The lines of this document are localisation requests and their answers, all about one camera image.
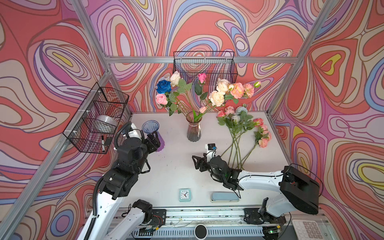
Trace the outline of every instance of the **flower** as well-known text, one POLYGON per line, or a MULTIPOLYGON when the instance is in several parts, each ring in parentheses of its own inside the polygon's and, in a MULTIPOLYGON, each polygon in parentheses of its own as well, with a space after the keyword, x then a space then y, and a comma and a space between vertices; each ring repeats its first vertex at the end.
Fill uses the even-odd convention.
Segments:
POLYGON ((217 113, 217 117, 218 118, 221 118, 221 117, 225 117, 225 113, 223 110, 220 110, 218 113, 217 113))
POLYGON ((199 112, 201 112, 201 113, 205 113, 206 110, 207 110, 207 107, 204 106, 204 107, 201 107, 201 108, 199 109, 199 112))
POLYGON ((228 80, 219 78, 217 80, 216 90, 224 95, 226 92, 228 92, 229 85, 230 82, 228 80))
POLYGON ((272 135, 269 131, 263 131, 263 138, 267 139, 268 142, 272 139, 272 135))
POLYGON ((261 125, 260 127, 263 129, 263 131, 267 131, 268 130, 267 126, 265 126, 264 124, 261 125))
POLYGON ((170 81, 167 81, 168 78, 160 78, 160 79, 163 79, 163 80, 157 83, 157 89, 156 89, 157 93, 161 94, 161 93, 170 92, 172 89, 170 87, 170 81))
POLYGON ((200 83, 205 82, 205 79, 207 78, 207 75, 205 73, 199 73, 198 74, 200 83))
POLYGON ((262 118, 255 118, 253 121, 254 121, 254 124, 255 124, 256 126, 261 126, 261 125, 264 124, 264 121, 263 121, 262 118))
POLYGON ((261 82, 260 81, 258 81, 258 82, 255 82, 254 84, 253 84, 253 86, 255 87, 255 88, 259 88, 260 86, 261 86, 261 82))
POLYGON ((252 87, 251 84, 249 83, 246 83, 244 84, 244 87, 245 87, 245 94, 250 98, 253 96, 253 94, 255 93, 255 88, 252 87))
POLYGON ((160 93, 160 94, 156 95, 156 102, 158 104, 166 105, 168 103, 167 96, 164 93, 160 93))
POLYGON ((229 114, 235 114, 235 108, 232 107, 232 106, 228 106, 224 109, 225 111, 225 115, 229 115, 229 114))
POLYGON ((234 98, 239 99, 244 95, 245 88, 241 83, 235 83, 231 94, 234 98))
POLYGON ((268 145, 268 140, 266 138, 262 138, 259 140, 258 143, 259 143, 260 147, 265 148, 268 145))
POLYGON ((236 108, 236 114, 237 115, 240 115, 242 111, 244 111, 245 113, 248 114, 248 110, 245 107, 240 106, 240 107, 236 108))
POLYGON ((224 95, 218 91, 212 91, 208 98, 211 100, 213 106, 220 107, 224 103, 224 95))
POLYGON ((239 116, 239 115, 233 115, 233 116, 232 116, 232 120, 233 120, 234 122, 238 122, 238 121, 240 121, 240 116, 239 116))
POLYGON ((179 84, 179 80, 180 80, 180 73, 178 71, 175 71, 169 80, 170 80, 172 87, 177 86, 179 84))

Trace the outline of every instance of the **black wire mesh basket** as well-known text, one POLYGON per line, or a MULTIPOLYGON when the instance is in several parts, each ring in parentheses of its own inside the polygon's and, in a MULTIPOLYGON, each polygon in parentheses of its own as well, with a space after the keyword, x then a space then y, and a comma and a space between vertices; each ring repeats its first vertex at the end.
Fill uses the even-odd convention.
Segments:
POLYGON ((198 74, 205 73, 208 85, 216 85, 219 78, 233 84, 237 78, 234 55, 234 51, 175 51, 173 72, 178 71, 187 83, 197 81, 198 74))
POLYGON ((128 99, 120 90, 99 87, 80 120, 63 134, 79 152, 106 154, 128 99))

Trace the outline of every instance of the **vase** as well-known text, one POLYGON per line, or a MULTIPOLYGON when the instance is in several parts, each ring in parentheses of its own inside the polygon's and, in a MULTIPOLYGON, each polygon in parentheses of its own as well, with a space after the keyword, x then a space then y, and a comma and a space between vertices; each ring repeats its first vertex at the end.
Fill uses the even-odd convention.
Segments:
POLYGON ((189 124, 187 130, 187 138, 191 142, 197 142, 201 138, 200 121, 202 118, 200 118, 198 122, 193 122, 193 112, 190 112, 188 113, 186 119, 189 124))

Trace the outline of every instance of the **teal square clock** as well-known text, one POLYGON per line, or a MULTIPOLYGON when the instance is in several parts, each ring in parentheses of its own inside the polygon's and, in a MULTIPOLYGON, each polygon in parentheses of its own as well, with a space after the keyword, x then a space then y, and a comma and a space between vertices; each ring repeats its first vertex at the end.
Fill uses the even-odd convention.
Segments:
POLYGON ((189 202, 189 201, 191 201, 191 190, 189 188, 182 188, 182 189, 180 189, 179 201, 180 202, 189 202))

